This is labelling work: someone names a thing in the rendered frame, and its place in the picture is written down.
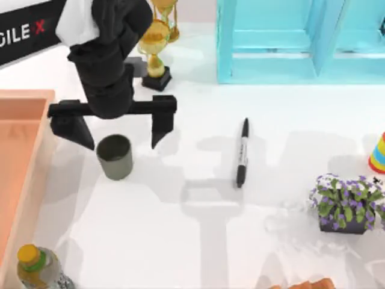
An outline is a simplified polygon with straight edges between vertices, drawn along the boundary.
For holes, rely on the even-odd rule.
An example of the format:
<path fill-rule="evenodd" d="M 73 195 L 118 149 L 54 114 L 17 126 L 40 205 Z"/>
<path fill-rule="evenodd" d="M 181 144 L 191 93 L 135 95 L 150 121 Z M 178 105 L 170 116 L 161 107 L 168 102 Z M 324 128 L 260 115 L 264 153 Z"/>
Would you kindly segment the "grey cup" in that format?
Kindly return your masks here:
<path fill-rule="evenodd" d="M 96 148 L 97 158 L 107 178 L 118 181 L 127 177 L 133 168 L 130 140 L 121 134 L 103 138 Z"/>

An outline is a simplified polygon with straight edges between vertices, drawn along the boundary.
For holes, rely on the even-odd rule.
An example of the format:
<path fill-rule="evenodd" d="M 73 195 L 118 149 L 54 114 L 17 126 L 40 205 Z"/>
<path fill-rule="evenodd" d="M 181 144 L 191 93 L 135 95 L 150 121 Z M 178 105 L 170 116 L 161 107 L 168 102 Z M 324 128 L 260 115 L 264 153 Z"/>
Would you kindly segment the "shallow salmon-coloured box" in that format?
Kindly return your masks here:
<path fill-rule="evenodd" d="M 47 118 L 53 90 L 0 90 L 0 286 L 33 239 L 55 150 Z"/>

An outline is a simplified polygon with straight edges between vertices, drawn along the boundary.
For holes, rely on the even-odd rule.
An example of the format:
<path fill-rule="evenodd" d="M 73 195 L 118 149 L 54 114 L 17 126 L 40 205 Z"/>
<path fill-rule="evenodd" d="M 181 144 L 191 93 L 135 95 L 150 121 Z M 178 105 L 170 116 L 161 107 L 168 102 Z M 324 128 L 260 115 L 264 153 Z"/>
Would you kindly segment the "gold trophy with black base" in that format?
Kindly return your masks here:
<path fill-rule="evenodd" d="M 158 54 L 168 45 L 169 26 L 154 19 L 138 42 L 138 52 L 147 57 L 147 75 L 142 77 L 142 86 L 163 92 L 172 79 L 170 68 L 165 66 Z"/>

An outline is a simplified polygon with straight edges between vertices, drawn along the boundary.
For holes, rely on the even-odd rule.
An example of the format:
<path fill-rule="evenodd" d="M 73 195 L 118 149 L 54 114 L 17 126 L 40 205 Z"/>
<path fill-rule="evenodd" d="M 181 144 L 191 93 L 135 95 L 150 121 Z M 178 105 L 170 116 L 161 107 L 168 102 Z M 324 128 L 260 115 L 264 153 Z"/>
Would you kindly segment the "black marker pen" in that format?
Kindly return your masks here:
<path fill-rule="evenodd" d="M 236 170 L 236 187 L 241 188 L 245 184 L 247 174 L 247 145 L 249 139 L 249 121 L 244 119 L 239 147 L 238 165 Z"/>

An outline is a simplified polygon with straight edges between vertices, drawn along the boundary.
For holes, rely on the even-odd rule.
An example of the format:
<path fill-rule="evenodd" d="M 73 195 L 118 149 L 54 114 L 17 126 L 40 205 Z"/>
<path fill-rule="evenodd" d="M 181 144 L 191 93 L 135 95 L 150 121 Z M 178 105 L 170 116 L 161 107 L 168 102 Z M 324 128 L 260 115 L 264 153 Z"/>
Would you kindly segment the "light blue rack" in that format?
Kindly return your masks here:
<path fill-rule="evenodd" d="M 217 0 L 223 84 L 385 84 L 385 0 Z"/>

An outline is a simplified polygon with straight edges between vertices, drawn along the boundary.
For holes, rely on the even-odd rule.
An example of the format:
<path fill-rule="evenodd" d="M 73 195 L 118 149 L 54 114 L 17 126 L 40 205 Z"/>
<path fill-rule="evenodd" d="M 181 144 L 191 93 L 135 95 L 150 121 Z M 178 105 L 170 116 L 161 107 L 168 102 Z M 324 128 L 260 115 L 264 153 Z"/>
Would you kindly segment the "clear bottle with yellow cap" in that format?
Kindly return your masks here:
<path fill-rule="evenodd" d="M 25 244 L 17 252 L 17 275 L 26 289 L 76 289 L 54 251 Z"/>

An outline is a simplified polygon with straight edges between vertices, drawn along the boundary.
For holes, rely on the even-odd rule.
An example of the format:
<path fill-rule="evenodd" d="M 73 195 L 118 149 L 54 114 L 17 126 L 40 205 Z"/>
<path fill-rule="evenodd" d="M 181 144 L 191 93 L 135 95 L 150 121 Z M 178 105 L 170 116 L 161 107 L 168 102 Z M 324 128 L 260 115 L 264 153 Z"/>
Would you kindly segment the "purple flower plant pot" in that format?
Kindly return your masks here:
<path fill-rule="evenodd" d="M 364 234 L 377 220 L 385 230 L 385 181 L 377 176 L 320 175 L 309 200 L 322 232 Z"/>

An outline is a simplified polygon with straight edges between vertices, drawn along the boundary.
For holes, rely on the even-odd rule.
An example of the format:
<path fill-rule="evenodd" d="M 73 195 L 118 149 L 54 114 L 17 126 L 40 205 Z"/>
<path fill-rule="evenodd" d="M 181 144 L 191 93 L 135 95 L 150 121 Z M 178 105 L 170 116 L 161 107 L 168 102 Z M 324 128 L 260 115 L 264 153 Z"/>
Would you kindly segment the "orange brown bread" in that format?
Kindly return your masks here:
<path fill-rule="evenodd" d="M 336 289 L 333 281 L 330 278 L 322 278 L 316 282 L 302 282 L 300 284 L 291 285 L 288 288 L 283 288 L 280 285 L 273 285 L 269 289 Z"/>

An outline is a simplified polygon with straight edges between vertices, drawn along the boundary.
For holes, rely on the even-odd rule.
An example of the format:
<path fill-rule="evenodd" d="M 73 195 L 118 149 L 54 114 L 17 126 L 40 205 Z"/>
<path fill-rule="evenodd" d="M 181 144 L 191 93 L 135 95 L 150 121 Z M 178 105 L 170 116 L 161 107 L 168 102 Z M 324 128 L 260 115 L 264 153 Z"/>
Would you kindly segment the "stack of coloured rings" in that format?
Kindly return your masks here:
<path fill-rule="evenodd" d="M 373 171 L 385 175 L 385 132 L 383 132 L 376 147 L 372 151 L 368 159 L 368 164 Z"/>

